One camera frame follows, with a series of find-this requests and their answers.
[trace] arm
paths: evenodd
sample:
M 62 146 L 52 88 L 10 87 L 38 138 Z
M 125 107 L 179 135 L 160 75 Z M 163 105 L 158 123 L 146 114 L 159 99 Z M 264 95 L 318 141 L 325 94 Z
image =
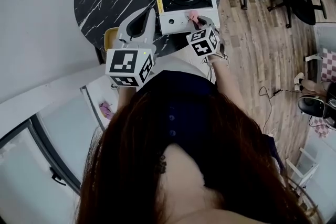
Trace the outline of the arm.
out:
M 135 87 L 120 87 L 117 110 L 130 103 L 133 95 L 137 92 L 136 90 Z
M 216 59 L 217 56 L 210 55 L 209 60 Z M 243 96 L 240 93 L 238 82 L 231 74 L 226 63 L 223 61 L 216 61 L 212 63 L 214 67 L 218 91 L 227 96 L 240 109 L 245 111 L 245 104 Z

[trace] black speaker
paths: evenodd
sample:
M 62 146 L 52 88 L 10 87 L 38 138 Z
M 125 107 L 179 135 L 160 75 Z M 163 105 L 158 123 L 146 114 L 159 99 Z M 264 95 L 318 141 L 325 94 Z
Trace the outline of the black speaker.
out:
M 321 118 L 324 112 L 324 102 L 318 97 L 304 95 L 298 100 L 299 109 L 308 115 Z

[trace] wooden floor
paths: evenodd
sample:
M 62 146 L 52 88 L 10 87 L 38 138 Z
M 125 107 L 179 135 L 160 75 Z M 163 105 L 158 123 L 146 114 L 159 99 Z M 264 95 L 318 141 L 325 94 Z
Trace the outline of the wooden floor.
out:
M 312 0 L 319 5 L 319 0 Z M 316 11 L 317 22 L 336 22 L 336 0 L 323 0 L 328 14 Z M 262 86 L 269 95 L 279 89 L 293 90 L 293 78 L 303 72 L 308 78 L 317 75 L 317 63 L 305 63 L 305 56 L 316 53 L 313 27 L 292 15 L 292 28 L 287 29 L 285 8 L 269 12 L 268 6 L 280 0 L 248 0 L 248 9 L 240 8 L 240 0 L 220 0 L 221 36 L 230 58 L 230 70 L 236 75 L 250 116 L 261 126 L 270 113 L 266 96 L 258 95 Z M 186 47 L 176 52 L 179 58 L 200 67 L 207 66 L 194 57 Z M 276 144 L 280 157 L 296 163 L 299 147 L 304 146 L 308 134 L 309 116 L 297 107 L 300 93 L 281 92 L 272 98 L 272 114 L 265 133 L 277 129 Z

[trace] long brown hair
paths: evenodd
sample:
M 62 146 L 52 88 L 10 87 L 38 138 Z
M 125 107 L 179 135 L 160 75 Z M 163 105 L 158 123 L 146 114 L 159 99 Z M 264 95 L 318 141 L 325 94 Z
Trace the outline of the long brown hair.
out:
M 229 99 L 220 93 L 163 97 L 148 92 L 135 95 L 91 144 L 77 224 L 165 221 L 158 198 L 165 147 L 158 111 L 170 98 L 197 101 L 209 113 L 220 208 L 267 223 L 310 223 L 279 180 L 260 127 Z

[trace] yellow object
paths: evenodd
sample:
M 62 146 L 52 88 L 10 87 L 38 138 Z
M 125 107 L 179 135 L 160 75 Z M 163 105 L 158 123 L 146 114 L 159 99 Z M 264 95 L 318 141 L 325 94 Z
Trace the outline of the yellow object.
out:
M 104 35 L 104 48 L 107 52 L 108 49 L 112 49 L 113 41 L 117 38 L 118 27 L 107 29 Z
M 156 0 L 157 1 L 157 8 L 159 10 L 159 14 L 163 13 L 163 5 L 162 0 Z

